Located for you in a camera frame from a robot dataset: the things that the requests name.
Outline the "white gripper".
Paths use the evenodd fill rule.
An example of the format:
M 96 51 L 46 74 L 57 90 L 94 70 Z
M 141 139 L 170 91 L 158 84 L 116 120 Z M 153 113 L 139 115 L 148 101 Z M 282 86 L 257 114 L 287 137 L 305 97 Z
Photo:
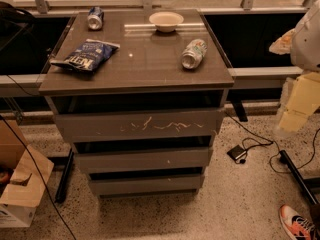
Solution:
M 275 121 L 276 134 L 298 132 L 308 118 L 320 108 L 320 74 L 309 72 L 283 85 L 280 107 Z

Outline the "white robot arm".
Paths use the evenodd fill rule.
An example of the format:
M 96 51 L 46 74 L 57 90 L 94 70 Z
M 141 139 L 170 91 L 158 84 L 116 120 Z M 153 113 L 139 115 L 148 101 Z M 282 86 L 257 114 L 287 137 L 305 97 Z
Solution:
M 271 44 L 269 51 L 289 54 L 302 70 L 296 79 L 287 78 L 282 87 L 274 134 L 286 138 L 298 132 L 320 108 L 320 0 L 297 23 Z

